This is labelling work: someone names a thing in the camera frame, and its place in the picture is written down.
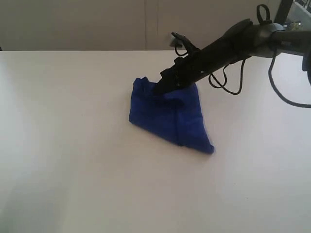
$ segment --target blue cloth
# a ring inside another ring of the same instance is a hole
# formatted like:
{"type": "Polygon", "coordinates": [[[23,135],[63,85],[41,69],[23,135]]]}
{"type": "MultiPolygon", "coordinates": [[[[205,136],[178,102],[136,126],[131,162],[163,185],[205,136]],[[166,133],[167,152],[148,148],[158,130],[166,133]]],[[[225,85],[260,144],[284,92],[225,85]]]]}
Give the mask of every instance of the blue cloth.
{"type": "Polygon", "coordinates": [[[155,83],[134,81],[130,122],[180,146],[213,153],[205,132],[196,84],[163,96],[154,96],[155,83]]]}

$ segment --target white wall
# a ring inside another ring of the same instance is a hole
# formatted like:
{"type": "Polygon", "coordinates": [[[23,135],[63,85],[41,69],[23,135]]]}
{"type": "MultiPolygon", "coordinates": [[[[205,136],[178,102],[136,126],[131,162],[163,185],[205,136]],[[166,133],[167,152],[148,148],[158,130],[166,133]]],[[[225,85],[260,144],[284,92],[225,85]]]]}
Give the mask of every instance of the white wall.
{"type": "Polygon", "coordinates": [[[256,20],[268,4],[274,17],[281,0],[2,0],[4,50],[163,50],[170,32],[198,47],[234,23],[256,20]]]}

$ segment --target table surface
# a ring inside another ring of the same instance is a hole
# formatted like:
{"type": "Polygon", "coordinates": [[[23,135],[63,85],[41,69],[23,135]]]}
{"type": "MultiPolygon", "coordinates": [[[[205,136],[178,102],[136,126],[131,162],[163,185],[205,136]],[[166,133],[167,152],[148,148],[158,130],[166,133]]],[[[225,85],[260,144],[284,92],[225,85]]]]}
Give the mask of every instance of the table surface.
{"type": "MultiPolygon", "coordinates": [[[[251,58],[239,96],[198,82],[212,156],[128,121],[136,77],[172,51],[1,52],[0,232],[309,233],[311,110],[251,58]]],[[[273,75],[311,103],[302,58],[273,75]]],[[[236,90],[240,66],[227,68],[236,90]]],[[[222,72],[216,72],[219,79],[222,72]]]]}

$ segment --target blue towel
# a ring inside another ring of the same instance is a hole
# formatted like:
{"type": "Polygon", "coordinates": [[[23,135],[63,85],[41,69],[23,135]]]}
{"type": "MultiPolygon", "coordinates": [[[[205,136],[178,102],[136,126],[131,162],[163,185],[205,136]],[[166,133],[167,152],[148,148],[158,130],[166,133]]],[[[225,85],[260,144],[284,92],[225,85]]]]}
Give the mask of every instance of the blue towel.
{"type": "Polygon", "coordinates": [[[163,96],[153,95],[154,86],[146,77],[134,81],[130,122],[179,146],[213,153],[196,84],[163,96]]]}

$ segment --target wire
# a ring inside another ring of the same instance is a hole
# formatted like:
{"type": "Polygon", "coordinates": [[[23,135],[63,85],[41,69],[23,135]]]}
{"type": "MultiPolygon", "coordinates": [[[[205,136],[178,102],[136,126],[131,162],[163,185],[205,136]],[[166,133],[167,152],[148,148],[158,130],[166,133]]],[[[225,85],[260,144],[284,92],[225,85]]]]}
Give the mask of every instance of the wire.
{"type": "Polygon", "coordinates": [[[238,95],[238,94],[240,94],[241,91],[242,91],[242,87],[243,87],[243,71],[244,71],[245,61],[246,61],[246,59],[244,59],[244,60],[242,61],[242,64],[241,64],[240,86],[239,86],[239,89],[238,89],[237,92],[232,92],[232,91],[228,90],[227,88],[225,88],[225,85],[227,84],[227,81],[228,81],[227,75],[226,75],[226,73],[225,73],[225,69],[226,69],[229,65],[226,65],[226,66],[224,67],[224,69],[223,69],[224,78],[225,78],[224,84],[221,84],[221,83],[218,81],[218,79],[216,79],[216,77],[215,77],[215,75],[214,75],[213,73],[211,73],[211,74],[209,75],[209,77],[208,77],[208,82],[209,82],[209,84],[210,84],[212,87],[214,87],[214,88],[222,88],[223,90],[225,90],[225,92],[227,92],[227,93],[229,93],[229,94],[231,94],[231,95],[238,95]],[[215,84],[213,84],[211,78],[213,78],[219,86],[216,86],[215,84]]]}
{"type": "Polygon", "coordinates": [[[175,53],[176,53],[177,56],[179,56],[179,57],[183,57],[183,56],[185,56],[185,55],[188,54],[188,52],[185,52],[185,53],[183,53],[183,54],[180,54],[180,53],[178,52],[178,50],[177,50],[177,44],[175,44],[175,53]]]}
{"type": "Polygon", "coordinates": [[[269,81],[270,81],[270,84],[273,88],[273,90],[275,91],[275,93],[281,98],[281,100],[283,100],[285,103],[291,105],[291,106],[294,106],[294,107],[299,107],[299,108],[311,108],[311,104],[305,104],[305,103],[296,103],[296,102],[293,102],[293,101],[290,101],[289,99],[285,98],[281,93],[280,91],[278,90],[278,88],[276,87],[274,81],[273,81],[273,78],[272,78],[272,69],[273,69],[273,66],[274,66],[274,63],[276,61],[276,55],[277,55],[277,49],[275,47],[274,49],[274,54],[273,54],[273,58],[272,58],[272,61],[271,61],[271,64],[270,64],[270,67],[269,67],[269,72],[268,72],[268,75],[269,75],[269,81]]]}

